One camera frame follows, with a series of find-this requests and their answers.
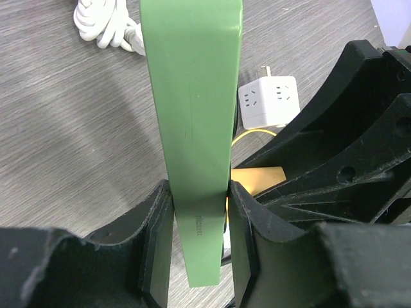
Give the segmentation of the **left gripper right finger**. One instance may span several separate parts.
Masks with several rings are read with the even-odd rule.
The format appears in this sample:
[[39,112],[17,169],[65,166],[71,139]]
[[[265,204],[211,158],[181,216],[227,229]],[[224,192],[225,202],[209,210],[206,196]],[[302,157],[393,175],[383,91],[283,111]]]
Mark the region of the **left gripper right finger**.
[[317,223],[302,230],[229,191],[237,307],[409,307],[410,228]]

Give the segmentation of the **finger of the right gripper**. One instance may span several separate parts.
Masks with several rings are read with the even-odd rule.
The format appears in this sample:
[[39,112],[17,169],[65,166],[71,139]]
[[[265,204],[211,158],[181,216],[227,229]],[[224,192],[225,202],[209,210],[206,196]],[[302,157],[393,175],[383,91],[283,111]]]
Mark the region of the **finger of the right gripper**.
[[377,222],[410,189],[410,95],[387,102],[343,151],[311,170],[283,169],[286,180],[257,201],[295,225]]
[[357,140],[386,110],[386,59],[367,40],[348,42],[326,81],[276,137],[237,165],[311,170]]

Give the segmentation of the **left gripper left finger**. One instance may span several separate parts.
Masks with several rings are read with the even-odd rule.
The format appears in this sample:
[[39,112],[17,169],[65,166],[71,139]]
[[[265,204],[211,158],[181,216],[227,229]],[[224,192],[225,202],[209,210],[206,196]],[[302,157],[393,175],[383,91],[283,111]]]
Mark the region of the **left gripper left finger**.
[[1,229],[2,307],[166,307],[173,203],[165,180],[111,223]]

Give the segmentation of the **white cube adapter plug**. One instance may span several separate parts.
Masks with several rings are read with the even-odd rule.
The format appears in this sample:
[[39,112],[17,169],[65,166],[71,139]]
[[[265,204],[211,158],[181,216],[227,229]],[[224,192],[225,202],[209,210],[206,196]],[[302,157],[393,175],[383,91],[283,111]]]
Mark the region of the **white cube adapter plug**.
[[273,76],[269,66],[257,78],[238,89],[241,120],[246,130],[290,123],[301,111],[297,81],[293,76]]

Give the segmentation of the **yellow charger plug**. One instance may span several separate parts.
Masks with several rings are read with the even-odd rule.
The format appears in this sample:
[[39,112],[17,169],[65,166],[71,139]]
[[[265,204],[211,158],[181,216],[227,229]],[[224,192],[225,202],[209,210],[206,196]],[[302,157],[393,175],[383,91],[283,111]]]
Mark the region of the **yellow charger plug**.
[[255,196],[286,180],[282,167],[252,167],[232,169],[231,179],[239,182],[245,190]]

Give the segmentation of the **green power strip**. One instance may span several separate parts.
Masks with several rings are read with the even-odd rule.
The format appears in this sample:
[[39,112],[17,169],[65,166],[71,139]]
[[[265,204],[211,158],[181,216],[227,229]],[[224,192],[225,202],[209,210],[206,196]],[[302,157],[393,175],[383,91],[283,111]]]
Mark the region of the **green power strip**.
[[220,281],[241,1],[141,1],[153,99],[190,287]]

